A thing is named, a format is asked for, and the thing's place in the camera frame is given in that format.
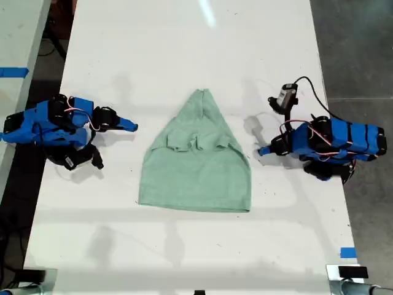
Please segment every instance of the concrete floor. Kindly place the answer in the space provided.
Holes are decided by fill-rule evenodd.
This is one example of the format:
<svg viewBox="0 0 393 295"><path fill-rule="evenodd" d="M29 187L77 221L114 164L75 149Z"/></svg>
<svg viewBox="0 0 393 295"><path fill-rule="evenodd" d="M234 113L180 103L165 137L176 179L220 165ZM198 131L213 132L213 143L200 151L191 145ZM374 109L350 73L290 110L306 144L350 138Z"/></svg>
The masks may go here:
<svg viewBox="0 0 393 295"><path fill-rule="evenodd" d="M383 127L387 140L393 138L393 1L311 0L311 5L329 108L346 120ZM41 53L48 46L44 42ZM58 92L63 66L57 52L38 58L30 102ZM344 189L359 263L368 267L370 282L393 287L389 167L389 151L359 163Z"/></svg>

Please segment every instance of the table surface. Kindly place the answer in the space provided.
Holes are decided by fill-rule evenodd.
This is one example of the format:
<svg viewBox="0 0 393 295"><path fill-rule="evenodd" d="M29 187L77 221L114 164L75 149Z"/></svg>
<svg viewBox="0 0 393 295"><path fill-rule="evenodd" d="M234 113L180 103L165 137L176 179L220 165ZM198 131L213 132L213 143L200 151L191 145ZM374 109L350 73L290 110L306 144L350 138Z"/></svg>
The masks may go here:
<svg viewBox="0 0 393 295"><path fill-rule="evenodd" d="M325 101L308 0L79 0L61 91L139 130L97 135L101 171L46 163L25 266L57 269L55 294L330 294L325 265L356 263L340 179L255 154L284 119L267 98L302 75ZM292 117L325 114L299 85ZM249 213L137 204L147 148L198 88L249 157Z"/></svg>
<svg viewBox="0 0 393 295"><path fill-rule="evenodd" d="M24 79L0 79L0 132L6 117L23 111L29 93L50 0L0 1L0 67L28 68ZM15 148L0 142L0 200Z"/></svg>

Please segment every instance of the blue tape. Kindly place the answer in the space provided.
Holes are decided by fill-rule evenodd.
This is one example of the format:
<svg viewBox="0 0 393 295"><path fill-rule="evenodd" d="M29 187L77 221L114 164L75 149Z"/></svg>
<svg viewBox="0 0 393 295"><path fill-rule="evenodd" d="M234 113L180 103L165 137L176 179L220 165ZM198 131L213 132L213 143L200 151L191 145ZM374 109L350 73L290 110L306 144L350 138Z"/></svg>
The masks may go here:
<svg viewBox="0 0 393 295"><path fill-rule="evenodd" d="M354 247L342 247L340 258L356 258L356 249Z"/></svg>
<svg viewBox="0 0 393 295"><path fill-rule="evenodd" d="M0 78L24 78L29 73L28 68L1 68Z"/></svg>

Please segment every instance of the green cloth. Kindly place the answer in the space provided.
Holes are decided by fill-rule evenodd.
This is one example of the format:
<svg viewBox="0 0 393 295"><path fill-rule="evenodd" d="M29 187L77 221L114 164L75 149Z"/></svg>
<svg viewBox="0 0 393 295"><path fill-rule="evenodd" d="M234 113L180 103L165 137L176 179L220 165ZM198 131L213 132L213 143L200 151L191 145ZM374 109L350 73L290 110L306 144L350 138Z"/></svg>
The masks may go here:
<svg viewBox="0 0 393 295"><path fill-rule="evenodd" d="M146 152L139 204L250 210L250 165L208 89L193 93Z"/></svg>

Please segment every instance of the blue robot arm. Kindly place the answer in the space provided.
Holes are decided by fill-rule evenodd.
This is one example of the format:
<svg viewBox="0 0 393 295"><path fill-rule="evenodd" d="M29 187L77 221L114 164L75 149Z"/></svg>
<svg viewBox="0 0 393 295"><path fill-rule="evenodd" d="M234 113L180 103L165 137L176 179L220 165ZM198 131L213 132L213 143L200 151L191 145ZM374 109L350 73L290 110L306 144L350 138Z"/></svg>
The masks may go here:
<svg viewBox="0 0 393 295"><path fill-rule="evenodd" d="M329 110L334 118L313 116L311 122L301 120L304 123L293 129L290 110L298 103L297 88L296 83L286 84L278 98L269 98L271 107L277 113L285 115L283 125L286 131L273 138L269 146L261 147L260 155L295 153L301 161L307 161L304 167L307 173L321 180L339 175L345 183L354 173L356 160L371 161L386 153L386 137L382 128L341 120Z"/></svg>
<svg viewBox="0 0 393 295"><path fill-rule="evenodd" d="M89 141L85 124L90 124ZM68 170L88 160L101 169L101 156L91 143L96 132L135 132L137 129L137 124L119 117L111 108L94 108L94 102L90 100L57 95L33 109L8 116L1 139L8 143L39 144L48 159Z"/></svg>

